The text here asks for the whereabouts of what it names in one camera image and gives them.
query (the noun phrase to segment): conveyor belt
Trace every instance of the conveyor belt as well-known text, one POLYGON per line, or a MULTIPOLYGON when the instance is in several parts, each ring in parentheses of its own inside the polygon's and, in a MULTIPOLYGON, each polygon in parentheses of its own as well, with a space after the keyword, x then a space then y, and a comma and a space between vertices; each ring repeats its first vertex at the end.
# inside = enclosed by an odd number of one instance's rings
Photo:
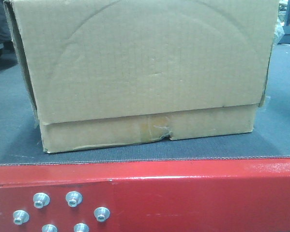
POLYGON ((290 46, 274 48, 267 101, 249 134, 48 155, 14 54, 0 59, 0 165, 290 157, 290 46))

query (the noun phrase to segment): red metal frame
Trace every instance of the red metal frame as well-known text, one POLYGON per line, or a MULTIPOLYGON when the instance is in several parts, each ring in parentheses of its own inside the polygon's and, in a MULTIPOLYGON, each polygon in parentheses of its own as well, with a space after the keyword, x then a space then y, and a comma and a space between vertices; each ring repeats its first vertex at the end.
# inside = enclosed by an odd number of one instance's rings
POLYGON ((0 232, 290 232, 290 159, 189 160, 0 167, 0 232), (83 202, 68 207, 67 192, 83 202), (45 192, 43 209, 32 197, 45 192), (110 209, 99 223, 95 208, 110 209), (12 213, 29 212, 13 224, 12 213))

